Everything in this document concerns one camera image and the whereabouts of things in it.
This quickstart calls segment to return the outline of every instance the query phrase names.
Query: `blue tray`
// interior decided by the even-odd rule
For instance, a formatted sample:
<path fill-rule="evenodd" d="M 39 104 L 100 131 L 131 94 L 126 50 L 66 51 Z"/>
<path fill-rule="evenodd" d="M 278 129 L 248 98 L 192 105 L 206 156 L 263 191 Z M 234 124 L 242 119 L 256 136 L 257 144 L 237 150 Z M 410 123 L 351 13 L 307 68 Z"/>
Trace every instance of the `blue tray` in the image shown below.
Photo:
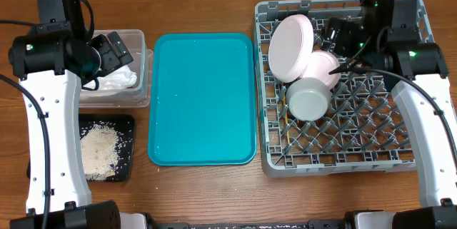
<path fill-rule="evenodd" d="M 256 155 L 251 40 L 167 34 L 154 48 L 149 158 L 160 166 L 245 164 Z"/>

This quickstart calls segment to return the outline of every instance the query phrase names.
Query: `dish rack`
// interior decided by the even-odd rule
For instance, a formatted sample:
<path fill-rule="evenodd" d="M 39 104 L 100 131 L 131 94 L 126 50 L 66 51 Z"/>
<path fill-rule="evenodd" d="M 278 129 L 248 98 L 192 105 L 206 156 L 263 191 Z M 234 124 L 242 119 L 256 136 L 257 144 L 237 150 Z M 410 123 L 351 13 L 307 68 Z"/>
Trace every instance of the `dish rack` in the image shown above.
<path fill-rule="evenodd" d="M 287 16 L 303 14 L 319 33 L 331 17 L 361 20 L 359 0 L 262 1 L 256 5 L 254 59 L 261 126 L 261 159 L 269 177 L 328 175 L 356 171 L 414 171 L 411 143 L 395 103 L 374 73 L 342 73 L 332 90 L 327 113 L 317 121 L 299 121 L 288 112 L 288 84 L 268 67 L 268 47 L 276 27 Z M 422 0 L 417 25 L 422 42 L 434 42 Z M 346 57 L 338 57 L 343 63 Z"/>

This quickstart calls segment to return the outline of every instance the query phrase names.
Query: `white tissue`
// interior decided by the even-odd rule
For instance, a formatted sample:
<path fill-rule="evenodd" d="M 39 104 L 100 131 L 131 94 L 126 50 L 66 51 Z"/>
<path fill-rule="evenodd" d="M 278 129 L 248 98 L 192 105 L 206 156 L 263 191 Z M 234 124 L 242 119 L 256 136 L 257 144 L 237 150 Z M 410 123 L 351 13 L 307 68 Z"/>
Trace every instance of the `white tissue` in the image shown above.
<path fill-rule="evenodd" d="M 99 90 L 119 90 L 131 87 L 136 82 L 136 73 L 132 72 L 127 65 L 122 66 L 108 76 L 99 77 Z M 88 82 L 85 87 L 94 88 L 95 82 Z"/>

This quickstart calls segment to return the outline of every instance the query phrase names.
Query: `wooden tabletop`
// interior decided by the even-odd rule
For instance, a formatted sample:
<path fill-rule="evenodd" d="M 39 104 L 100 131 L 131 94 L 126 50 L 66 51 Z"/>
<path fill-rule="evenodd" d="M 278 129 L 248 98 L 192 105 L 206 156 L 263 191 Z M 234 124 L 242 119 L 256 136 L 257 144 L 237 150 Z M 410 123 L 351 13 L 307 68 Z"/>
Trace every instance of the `wooden tabletop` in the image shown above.
<path fill-rule="evenodd" d="M 254 7 L 268 0 L 89 0 L 97 29 L 141 29 L 150 49 L 177 32 L 242 32 L 251 37 Z M 454 0 L 424 0 L 457 101 L 457 8 Z M 39 22 L 36 0 L 0 0 L 0 18 Z M 8 49 L 24 26 L 0 25 L 0 73 L 13 78 Z M 29 189 L 26 113 L 18 91 L 0 82 L 0 228 L 25 215 Z M 90 183 L 94 202 L 115 200 L 122 212 L 149 212 L 159 222 L 259 223 L 342 218 L 349 210 L 419 208 L 416 173 L 352 173 L 267 178 L 260 141 L 245 166 L 162 167 L 147 155 L 149 108 L 80 110 L 129 113 L 137 133 L 126 183 Z"/>

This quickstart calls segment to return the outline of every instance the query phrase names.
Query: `clear plastic container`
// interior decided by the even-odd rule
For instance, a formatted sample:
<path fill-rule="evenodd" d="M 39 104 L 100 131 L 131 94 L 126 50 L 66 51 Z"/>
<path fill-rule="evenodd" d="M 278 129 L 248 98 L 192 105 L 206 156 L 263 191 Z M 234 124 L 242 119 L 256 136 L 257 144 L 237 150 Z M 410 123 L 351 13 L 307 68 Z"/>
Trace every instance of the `clear plastic container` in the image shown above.
<path fill-rule="evenodd" d="M 80 108 L 141 108 L 151 101 L 151 76 L 154 53 L 148 50 L 144 34 L 137 29 L 95 30 L 94 35 L 117 31 L 134 58 L 127 66 L 136 72 L 136 83 L 131 88 L 118 90 L 81 91 Z"/>

